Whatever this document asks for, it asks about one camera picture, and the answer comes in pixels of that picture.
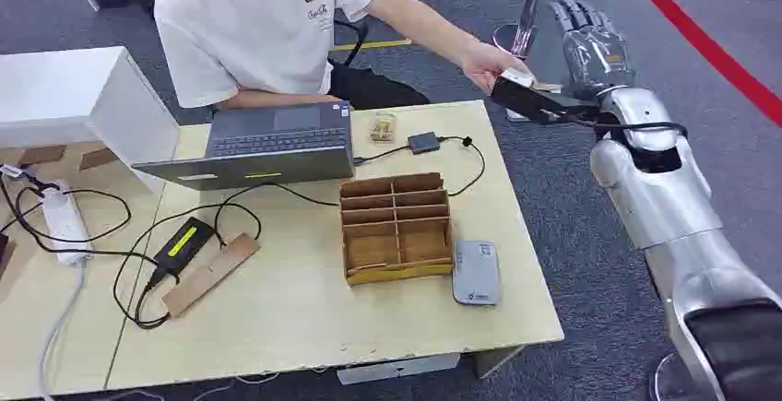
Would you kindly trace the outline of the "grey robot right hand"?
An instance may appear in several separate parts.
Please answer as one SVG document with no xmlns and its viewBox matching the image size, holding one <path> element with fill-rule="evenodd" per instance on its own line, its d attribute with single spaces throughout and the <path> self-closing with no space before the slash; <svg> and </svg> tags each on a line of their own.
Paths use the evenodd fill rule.
<svg viewBox="0 0 782 401">
<path fill-rule="evenodd" d="M 603 11 L 585 0 L 552 0 L 549 8 L 563 33 L 568 89 L 575 97 L 590 100 L 634 83 L 626 40 Z"/>
</svg>

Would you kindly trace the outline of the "person's left hand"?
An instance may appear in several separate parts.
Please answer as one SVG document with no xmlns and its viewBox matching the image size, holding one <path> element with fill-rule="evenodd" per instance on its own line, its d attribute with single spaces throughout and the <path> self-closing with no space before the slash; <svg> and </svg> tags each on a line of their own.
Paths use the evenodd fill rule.
<svg viewBox="0 0 782 401">
<path fill-rule="evenodd" d="M 483 41 L 467 44 L 457 58 L 457 65 L 486 94 L 492 93 L 497 78 L 509 68 L 532 77 L 532 72 L 521 60 Z"/>
</svg>

